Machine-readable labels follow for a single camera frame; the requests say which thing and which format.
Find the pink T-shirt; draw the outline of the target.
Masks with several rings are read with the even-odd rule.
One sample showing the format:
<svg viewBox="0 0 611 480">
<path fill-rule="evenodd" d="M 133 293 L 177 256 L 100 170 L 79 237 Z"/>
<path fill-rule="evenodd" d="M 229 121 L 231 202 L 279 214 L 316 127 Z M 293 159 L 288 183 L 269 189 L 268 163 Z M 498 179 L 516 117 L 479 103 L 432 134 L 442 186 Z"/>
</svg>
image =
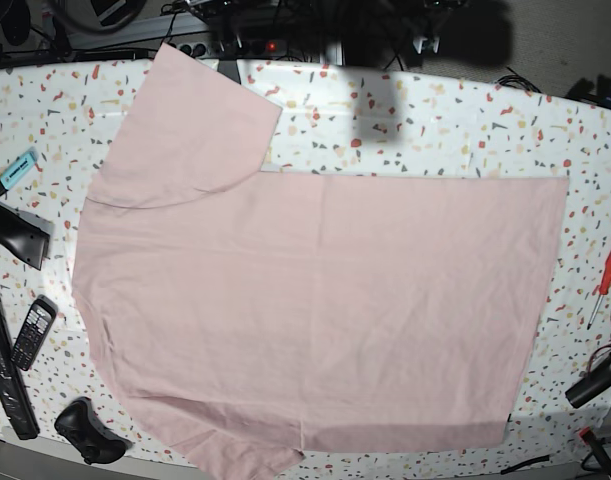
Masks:
<svg viewBox="0 0 611 480">
<path fill-rule="evenodd" d="M 499 445 L 563 178 L 269 173 L 278 106 L 163 47 L 94 176 L 73 295 L 104 383 L 217 479 Z"/>
</svg>

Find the red black clamp bottom right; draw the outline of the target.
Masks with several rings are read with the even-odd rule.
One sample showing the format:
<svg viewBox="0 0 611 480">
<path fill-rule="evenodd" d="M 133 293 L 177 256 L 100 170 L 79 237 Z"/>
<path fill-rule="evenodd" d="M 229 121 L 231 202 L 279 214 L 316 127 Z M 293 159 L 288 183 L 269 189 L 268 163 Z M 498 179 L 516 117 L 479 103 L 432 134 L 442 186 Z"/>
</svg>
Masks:
<svg viewBox="0 0 611 480">
<path fill-rule="evenodd" d="M 587 458 L 581 462 L 581 468 L 588 472 L 607 475 L 611 479 L 611 457 L 608 455 L 592 429 L 590 427 L 583 428 L 579 432 L 579 437 L 590 448 L 590 453 Z M 586 462 L 590 457 L 594 457 L 596 460 L 598 464 L 596 469 L 589 469 L 586 467 Z"/>
</svg>

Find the black cylindrical tool right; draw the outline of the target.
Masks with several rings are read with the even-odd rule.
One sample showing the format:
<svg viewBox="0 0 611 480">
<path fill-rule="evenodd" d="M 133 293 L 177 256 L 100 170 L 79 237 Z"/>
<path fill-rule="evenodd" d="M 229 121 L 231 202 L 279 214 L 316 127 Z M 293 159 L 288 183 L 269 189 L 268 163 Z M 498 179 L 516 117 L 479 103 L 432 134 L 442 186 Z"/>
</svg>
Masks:
<svg viewBox="0 0 611 480">
<path fill-rule="evenodd" d="M 611 387 L 611 355 L 602 361 L 594 370 L 570 387 L 565 396 L 575 409 L 582 407 L 589 401 Z"/>
</svg>

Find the light blue highlighter marker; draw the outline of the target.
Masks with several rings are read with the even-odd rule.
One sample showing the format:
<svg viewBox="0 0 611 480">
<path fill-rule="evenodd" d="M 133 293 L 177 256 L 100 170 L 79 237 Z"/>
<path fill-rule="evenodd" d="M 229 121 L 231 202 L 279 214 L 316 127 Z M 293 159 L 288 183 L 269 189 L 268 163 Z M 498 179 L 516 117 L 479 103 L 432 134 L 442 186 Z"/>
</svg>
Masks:
<svg viewBox="0 0 611 480">
<path fill-rule="evenodd" d="M 37 152 L 30 148 L 12 162 L 0 175 L 0 197 L 14 187 L 37 162 Z"/>
</svg>

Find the black game controller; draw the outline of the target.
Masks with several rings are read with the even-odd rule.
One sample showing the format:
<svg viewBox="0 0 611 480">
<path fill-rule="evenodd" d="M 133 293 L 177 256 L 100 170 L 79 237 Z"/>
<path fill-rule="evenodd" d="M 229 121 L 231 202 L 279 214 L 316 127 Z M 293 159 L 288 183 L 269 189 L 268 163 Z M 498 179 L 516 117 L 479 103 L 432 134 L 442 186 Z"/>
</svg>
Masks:
<svg viewBox="0 0 611 480">
<path fill-rule="evenodd" d="M 87 465 L 107 465 L 121 459 L 129 442 L 107 428 L 93 411 L 88 398 L 72 401 L 56 418 L 56 432 L 81 455 Z"/>
</svg>

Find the terrazzo patterned tablecloth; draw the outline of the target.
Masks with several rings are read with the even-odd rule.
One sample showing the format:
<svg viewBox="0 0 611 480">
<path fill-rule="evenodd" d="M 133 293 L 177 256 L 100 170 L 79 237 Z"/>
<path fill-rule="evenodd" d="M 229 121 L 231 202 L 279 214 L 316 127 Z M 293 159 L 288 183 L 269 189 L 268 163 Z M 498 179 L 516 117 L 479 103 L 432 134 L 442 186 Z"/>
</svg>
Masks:
<svg viewBox="0 0 611 480">
<path fill-rule="evenodd" d="M 45 295 L 58 318 L 25 383 L 40 424 L 19 440 L 0 404 L 0 471 L 13 478 L 197 479 L 200 472 L 137 428 L 95 372 L 71 298 L 80 210 L 137 89 L 146 60 L 0 70 L 0 172 L 29 148 L 37 167 L 4 199 L 54 223 L 41 270 L 0 246 L 0 297 L 11 333 Z M 283 112 L 267 171 L 408 176 L 563 176 L 569 181 L 561 250 L 535 350 L 503 444 L 440 454 L 309 453 L 289 479 L 559 479 L 578 474 L 578 432 L 611 435 L 611 389 L 581 410 L 565 390 L 610 339 L 611 291 L 590 330 L 611 249 L 611 112 L 511 88 L 413 73 L 242 61 L 243 85 Z M 118 461 L 87 465 L 55 428 L 85 397 L 99 420 L 129 442 Z"/>
</svg>

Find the long black bar in wrap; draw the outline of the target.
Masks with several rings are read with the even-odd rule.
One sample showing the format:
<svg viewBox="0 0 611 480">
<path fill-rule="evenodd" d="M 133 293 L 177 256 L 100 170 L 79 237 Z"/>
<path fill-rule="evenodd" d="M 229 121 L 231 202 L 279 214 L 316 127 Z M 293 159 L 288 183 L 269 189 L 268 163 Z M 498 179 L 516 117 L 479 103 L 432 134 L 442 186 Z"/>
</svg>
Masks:
<svg viewBox="0 0 611 480">
<path fill-rule="evenodd" d="M 11 359 L 11 345 L 0 302 L 0 401 L 19 440 L 32 440 L 40 433 L 38 422 L 19 369 Z"/>
</svg>

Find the black cordless phone handset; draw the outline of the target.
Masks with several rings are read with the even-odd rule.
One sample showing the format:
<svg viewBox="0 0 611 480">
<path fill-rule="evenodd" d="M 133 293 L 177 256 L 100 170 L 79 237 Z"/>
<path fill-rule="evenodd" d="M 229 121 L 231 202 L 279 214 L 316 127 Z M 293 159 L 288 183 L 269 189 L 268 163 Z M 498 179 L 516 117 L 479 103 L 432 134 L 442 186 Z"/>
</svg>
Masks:
<svg viewBox="0 0 611 480">
<path fill-rule="evenodd" d="M 11 351 L 11 360 L 20 370 L 28 371 L 33 365 L 57 313 L 56 304 L 44 295 L 31 304 Z"/>
</svg>

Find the black power strip red switch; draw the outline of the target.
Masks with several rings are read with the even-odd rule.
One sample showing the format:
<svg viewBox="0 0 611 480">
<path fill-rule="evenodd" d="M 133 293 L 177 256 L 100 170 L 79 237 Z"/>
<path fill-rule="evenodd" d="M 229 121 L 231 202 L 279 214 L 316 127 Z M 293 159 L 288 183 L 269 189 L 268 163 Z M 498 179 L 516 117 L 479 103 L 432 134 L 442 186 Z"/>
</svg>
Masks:
<svg viewBox="0 0 611 480">
<path fill-rule="evenodd" d="M 177 50 L 198 59 L 279 58 L 287 55 L 284 40 L 242 40 L 224 43 L 215 40 L 171 43 Z"/>
</svg>

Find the red handled screwdriver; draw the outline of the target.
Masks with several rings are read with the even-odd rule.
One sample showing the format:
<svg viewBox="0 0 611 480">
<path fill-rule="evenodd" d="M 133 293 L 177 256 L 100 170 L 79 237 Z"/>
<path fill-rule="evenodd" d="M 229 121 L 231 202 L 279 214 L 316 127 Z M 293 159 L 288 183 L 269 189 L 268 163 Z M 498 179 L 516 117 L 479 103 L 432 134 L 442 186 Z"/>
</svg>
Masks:
<svg viewBox="0 0 611 480">
<path fill-rule="evenodd" d="M 600 310 L 604 297 L 608 294 L 611 287 L 611 250 L 604 263 L 603 275 L 598 288 L 598 297 L 596 304 L 592 310 L 590 318 L 587 322 L 587 329 L 590 330 L 595 322 L 597 314 Z"/>
</svg>

